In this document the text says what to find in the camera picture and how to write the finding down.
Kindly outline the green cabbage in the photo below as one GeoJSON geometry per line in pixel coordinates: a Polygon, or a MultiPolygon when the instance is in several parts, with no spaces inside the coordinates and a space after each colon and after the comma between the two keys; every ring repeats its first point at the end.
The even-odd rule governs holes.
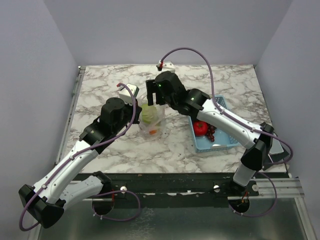
{"type": "Polygon", "coordinates": [[[154,123],[158,120],[157,108],[153,105],[143,104],[141,106],[141,121],[146,124],[154,123]]]}

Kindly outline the clear zip top bag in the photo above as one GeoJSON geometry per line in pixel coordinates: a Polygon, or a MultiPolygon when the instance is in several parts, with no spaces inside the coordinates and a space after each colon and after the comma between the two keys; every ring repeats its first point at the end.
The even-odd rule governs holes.
{"type": "MultiPolygon", "coordinates": [[[[142,108],[143,104],[147,104],[148,105],[148,101],[147,101],[147,92],[144,92],[139,98],[138,98],[138,103],[139,106],[142,108]]],[[[143,135],[144,138],[146,139],[156,139],[159,138],[162,135],[162,132],[165,128],[165,108],[162,105],[153,105],[156,107],[157,109],[157,115],[158,115],[158,120],[155,122],[152,122],[150,124],[154,124],[154,123],[158,123],[161,122],[161,132],[159,134],[155,134],[155,135],[150,135],[148,132],[148,126],[150,124],[142,122],[141,119],[141,113],[139,115],[139,129],[141,134],[143,135]]]]}

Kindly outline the red tomato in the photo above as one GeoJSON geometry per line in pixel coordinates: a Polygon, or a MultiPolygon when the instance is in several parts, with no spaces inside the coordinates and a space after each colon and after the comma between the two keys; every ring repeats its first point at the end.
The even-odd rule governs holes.
{"type": "Polygon", "coordinates": [[[193,123],[193,131],[196,137],[205,136],[208,131],[208,124],[204,121],[195,121],[193,123]]]}

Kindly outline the dark red grapes bunch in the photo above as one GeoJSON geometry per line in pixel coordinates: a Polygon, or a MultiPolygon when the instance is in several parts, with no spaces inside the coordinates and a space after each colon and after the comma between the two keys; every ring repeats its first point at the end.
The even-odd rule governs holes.
{"type": "Polygon", "coordinates": [[[215,126],[213,126],[213,125],[208,125],[208,129],[207,129],[207,132],[206,132],[206,134],[205,134],[205,136],[207,137],[207,139],[209,140],[209,141],[211,141],[211,142],[214,142],[215,141],[215,136],[214,136],[214,134],[215,134],[215,132],[216,132],[216,127],[215,126]]]}

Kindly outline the green orange mango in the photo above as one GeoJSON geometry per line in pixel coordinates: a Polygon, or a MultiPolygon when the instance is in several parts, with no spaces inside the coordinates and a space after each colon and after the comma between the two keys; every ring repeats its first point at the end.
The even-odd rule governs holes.
{"type": "Polygon", "coordinates": [[[161,122],[153,123],[148,126],[148,133],[150,135],[159,134],[162,130],[161,122]]]}

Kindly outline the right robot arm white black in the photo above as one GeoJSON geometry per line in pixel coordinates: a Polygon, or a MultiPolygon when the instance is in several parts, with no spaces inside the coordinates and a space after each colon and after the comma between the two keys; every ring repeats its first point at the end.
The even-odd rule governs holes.
{"type": "Polygon", "coordinates": [[[230,112],[205,92],[186,89],[179,77],[165,71],[155,79],[146,80],[148,105],[168,105],[181,115],[215,126],[235,138],[246,150],[233,175],[229,189],[240,196],[260,171],[273,144],[274,129],[267,123],[255,124],[230,112]]]}

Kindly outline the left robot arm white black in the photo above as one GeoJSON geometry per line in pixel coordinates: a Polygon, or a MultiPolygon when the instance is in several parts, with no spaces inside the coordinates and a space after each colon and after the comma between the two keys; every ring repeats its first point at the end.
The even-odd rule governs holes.
{"type": "Polygon", "coordinates": [[[39,225],[47,229],[57,223],[72,205],[88,197],[103,198],[118,193],[112,180],[101,171],[92,173],[75,185],[70,185],[70,182],[131,125],[138,124],[141,111],[135,98],[109,98],[100,115],[83,130],[64,159],[44,178],[19,189],[22,212],[31,214],[39,225]]]}

